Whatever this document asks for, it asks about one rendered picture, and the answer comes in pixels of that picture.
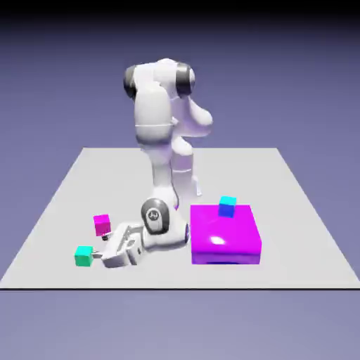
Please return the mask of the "large magenta box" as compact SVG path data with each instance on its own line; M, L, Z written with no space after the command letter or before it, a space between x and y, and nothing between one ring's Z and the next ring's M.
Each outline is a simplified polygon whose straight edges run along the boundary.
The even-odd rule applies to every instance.
M259 264L260 237L249 205L236 205L232 217L219 215L213 204L191 206L193 264Z

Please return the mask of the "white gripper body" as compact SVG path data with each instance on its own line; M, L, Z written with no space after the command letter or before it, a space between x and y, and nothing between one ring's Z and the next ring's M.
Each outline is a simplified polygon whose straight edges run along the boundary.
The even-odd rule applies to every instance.
M108 240L101 256L106 268L124 267L131 264L126 251L128 228L127 223L119 224Z

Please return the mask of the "small green cube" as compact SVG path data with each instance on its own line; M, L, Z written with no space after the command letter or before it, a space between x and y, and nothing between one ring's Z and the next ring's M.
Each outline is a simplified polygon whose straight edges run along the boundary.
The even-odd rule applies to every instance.
M82 267L91 266L93 258L94 248L92 246L81 245L78 246L75 251L75 265Z

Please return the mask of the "small blue cube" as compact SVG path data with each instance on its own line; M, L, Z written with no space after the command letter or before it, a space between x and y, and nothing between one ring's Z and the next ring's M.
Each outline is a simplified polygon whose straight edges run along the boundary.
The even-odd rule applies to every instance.
M236 197L223 195L219 201L219 216L232 218L236 210L236 203Z

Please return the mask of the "small magenta cube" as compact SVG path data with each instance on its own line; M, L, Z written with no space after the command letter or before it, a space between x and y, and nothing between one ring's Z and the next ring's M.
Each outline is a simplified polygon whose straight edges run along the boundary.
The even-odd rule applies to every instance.
M110 217L108 214L94 215L94 226L96 236L106 236L111 232Z

